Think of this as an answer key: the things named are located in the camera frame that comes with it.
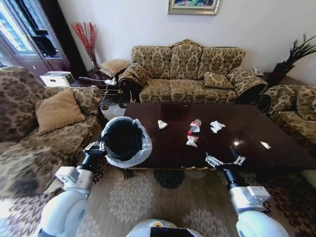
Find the picture frame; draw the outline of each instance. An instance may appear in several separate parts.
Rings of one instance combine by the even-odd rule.
[[[220,0],[169,0],[168,14],[216,15]]]

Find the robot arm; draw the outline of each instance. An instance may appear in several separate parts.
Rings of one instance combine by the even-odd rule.
[[[39,237],[74,237],[87,210],[87,199],[99,159],[106,155],[104,143],[97,141],[84,150],[85,159],[77,168],[60,167],[55,176],[66,192],[52,198],[44,207]]]
[[[264,187],[249,186],[236,171],[238,163],[222,165],[214,158],[210,161],[210,165],[224,173],[228,182],[227,189],[238,215],[236,228],[240,237],[289,237],[279,222],[261,212],[264,211],[263,203],[270,198]]]

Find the carpet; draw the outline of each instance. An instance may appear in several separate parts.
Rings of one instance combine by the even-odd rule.
[[[259,185],[252,173],[242,174]],[[88,200],[89,211],[76,237],[124,237],[140,221],[154,218],[200,232],[204,237],[237,237],[237,215],[226,179],[217,171],[142,170],[130,179],[103,166]],[[263,184],[272,198],[265,213],[291,237],[316,236],[316,190],[296,175]],[[58,192],[0,202],[0,236],[36,236],[40,213]]]
[[[127,106],[128,100],[123,100],[123,104]],[[102,114],[107,118],[107,120],[111,120],[115,117],[123,116],[125,113],[125,109],[119,107],[118,97],[117,96],[106,96],[101,104],[100,108]]]

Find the patterned sofa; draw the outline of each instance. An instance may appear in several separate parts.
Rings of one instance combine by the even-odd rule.
[[[58,167],[76,165],[82,148],[99,128],[100,90],[75,87],[75,99],[85,121],[38,136],[36,101],[67,87],[44,87],[21,67],[0,69],[0,197],[42,194]]]
[[[262,95],[257,107],[316,158],[316,120],[309,118],[309,112],[314,109],[308,107],[306,111],[306,107],[297,103],[299,93],[304,100],[314,100],[316,86],[274,86]],[[316,171],[305,170],[302,175],[316,188]]]
[[[117,79],[136,102],[248,104],[267,83],[238,67],[244,55],[240,48],[203,47],[188,39],[171,47],[135,46],[133,64]],[[234,88],[205,87],[206,72],[225,75]]]

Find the armchair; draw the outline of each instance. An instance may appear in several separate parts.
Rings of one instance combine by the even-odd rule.
[[[101,91],[72,88],[85,120],[39,136],[36,102],[69,87],[44,87],[22,67],[0,69],[0,85],[0,197],[40,195],[58,167],[81,161],[82,148],[100,126]]]
[[[297,106],[298,94],[305,91],[316,93],[316,86],[277,85],[262,95],[257,107],[316,158],[316,120],[302,118]],[[304,170],[302,175],[316,188],[315,170]]]

